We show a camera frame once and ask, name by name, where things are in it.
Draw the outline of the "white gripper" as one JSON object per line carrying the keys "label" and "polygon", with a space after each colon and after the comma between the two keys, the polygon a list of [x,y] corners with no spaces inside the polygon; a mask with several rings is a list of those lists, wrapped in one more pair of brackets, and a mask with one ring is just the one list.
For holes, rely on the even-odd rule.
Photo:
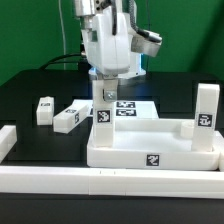
{"label": "white gripper", "polygon": [[[117,33],[112,34],[112,7],[92,18],[92,28],[83,29],[82,37],[88,62],[104,75],[126,73],[130,67],[130,44],[123,13],[117,14]],[[105,80],[103,98],[117,100],[118,81]]]}

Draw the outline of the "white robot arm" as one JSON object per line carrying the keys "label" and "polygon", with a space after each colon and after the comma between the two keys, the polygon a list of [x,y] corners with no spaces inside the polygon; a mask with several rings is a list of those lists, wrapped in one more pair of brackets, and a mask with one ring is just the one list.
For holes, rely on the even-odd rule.
{"label": "white robot arm", "polygon": [[119,76],[133,68],[132,55],[155,57],[162,37],[137,26],[135,0],[73,0],[73,6],[87,61],[103,81],[103,100],[114,102]]}

